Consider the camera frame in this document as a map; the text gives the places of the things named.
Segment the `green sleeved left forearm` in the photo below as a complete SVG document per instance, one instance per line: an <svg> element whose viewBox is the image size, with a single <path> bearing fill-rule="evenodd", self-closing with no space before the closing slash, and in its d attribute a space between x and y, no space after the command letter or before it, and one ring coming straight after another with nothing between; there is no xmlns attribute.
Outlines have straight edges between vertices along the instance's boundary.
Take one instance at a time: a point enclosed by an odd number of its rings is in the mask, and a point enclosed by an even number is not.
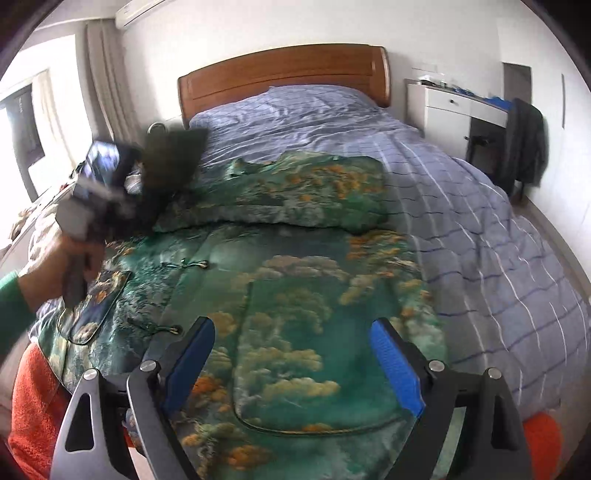
<svg viewBox="0 0 591 480"><path fill-rule="evenodd" d="M0 358L4 361L13 345L36 320L21 292L18 274L12 272L1 280L0 288Z"/></svg>

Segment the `person's left hand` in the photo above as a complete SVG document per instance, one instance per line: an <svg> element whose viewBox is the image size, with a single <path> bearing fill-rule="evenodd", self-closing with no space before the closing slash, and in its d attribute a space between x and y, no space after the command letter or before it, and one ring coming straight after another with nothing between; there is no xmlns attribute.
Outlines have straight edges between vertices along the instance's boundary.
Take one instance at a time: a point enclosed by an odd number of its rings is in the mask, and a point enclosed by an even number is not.
<svg viewBox="0 0 591 480"><path fill-rule="evenodd" d="M46 301L63 295L63 281L74 257L84 260L83 277L93 282L102 268L104 254L104 243L81 242L59 234L40 261L19 275L18 285L29 310L36 313Z"/></svg>

